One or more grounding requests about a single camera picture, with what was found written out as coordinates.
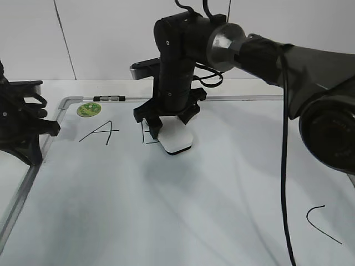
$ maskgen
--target round sticker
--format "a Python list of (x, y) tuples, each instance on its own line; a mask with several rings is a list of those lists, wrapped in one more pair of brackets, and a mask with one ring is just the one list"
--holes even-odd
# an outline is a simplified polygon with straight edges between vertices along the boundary
[(101, 105), (96, 103), (83, 104), (77, 110), (77, 114), (81, 117), (92, 117), (101, 112)]

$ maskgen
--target black clamp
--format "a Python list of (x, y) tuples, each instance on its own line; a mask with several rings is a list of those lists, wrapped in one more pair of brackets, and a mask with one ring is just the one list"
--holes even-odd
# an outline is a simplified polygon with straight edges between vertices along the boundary
[[(57, 136), (60, 130), (56, 121), (47, 121), (44, 108), (47, 101), (40, 96), (42, 81), (5, 82), (0, 84), (0, 150), (28, 165), (38, 165), (43, 156), (39, 135)], [(27, 103), (34, 98), (39, 103)]]
[(162, 116), (178, 116), (179, 119), (186, 125), (195, 115), (200, 112), (198, 101), (204, 101), (207, 93), (203, 88), (191, 89), (186, 106), (179, 112), (168, 112), (163, 109), (158, 94), (159, 94), (159, 72), (160, 60), (159, 58), (135, 63), (131, 66), (131, 73), (134, 79), (143, 79), (149, 76), (154, 78), (153, 81), (153, 97), (140, 107), (134, 109), (134, 118), (137, 123), (146, 120), (149, 127), (149, 132), (153, 139), (158, 138), (160, 129), (163, 123), (160, 120)]

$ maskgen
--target white eraser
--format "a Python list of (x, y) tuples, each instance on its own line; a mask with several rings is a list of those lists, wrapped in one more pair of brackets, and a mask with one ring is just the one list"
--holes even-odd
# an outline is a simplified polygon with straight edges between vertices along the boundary
[(192, 146), (194, 137), (186, 125), (177, 116), (161, 117), (163, 127), (158, 134), (158, 140), (170, 155), (176, 155)]

